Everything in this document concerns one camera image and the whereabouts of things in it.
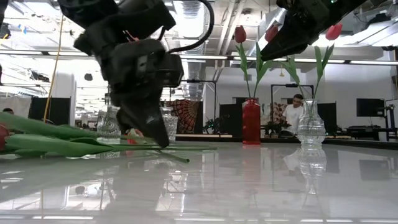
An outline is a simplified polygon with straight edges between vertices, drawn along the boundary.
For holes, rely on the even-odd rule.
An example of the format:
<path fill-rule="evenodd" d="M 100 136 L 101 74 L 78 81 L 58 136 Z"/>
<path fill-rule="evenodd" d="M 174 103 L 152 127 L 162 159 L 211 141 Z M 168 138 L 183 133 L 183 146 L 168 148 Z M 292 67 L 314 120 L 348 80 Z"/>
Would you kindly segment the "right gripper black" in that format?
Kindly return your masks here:
<path fill-rule="evenodd" d="M 314 39 L 313 31 L 324 31 L 330 26 L 329 1 L 276 0 L 276 4 L 285 9 L 285 16 L 280 27 L 273 25 L 265 34 L 263 61 L 303 52 Z"/>

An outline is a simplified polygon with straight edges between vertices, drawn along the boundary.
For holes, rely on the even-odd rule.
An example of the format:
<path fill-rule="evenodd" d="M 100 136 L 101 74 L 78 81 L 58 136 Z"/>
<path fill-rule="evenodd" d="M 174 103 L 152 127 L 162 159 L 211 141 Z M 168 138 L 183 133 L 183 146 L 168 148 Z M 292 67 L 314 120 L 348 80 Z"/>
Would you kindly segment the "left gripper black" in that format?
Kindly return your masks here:
<path fill-rule="evenodd" d="M 129 42 L 123 34 L 85 32 L 77 38 L 74 47 L 98 61 L 103 79 L 111 87 L 111 102 L 119 108 L 116 118 L 121 131 L 132 129 L 135 121 L 144 136 L 152 138 L 161 148 L 169 146 L 160 109 L 163 84 L 157 70 L 164 59 L 160 41 Z M 130 111 L 131 98 L 136 99 Z"/>

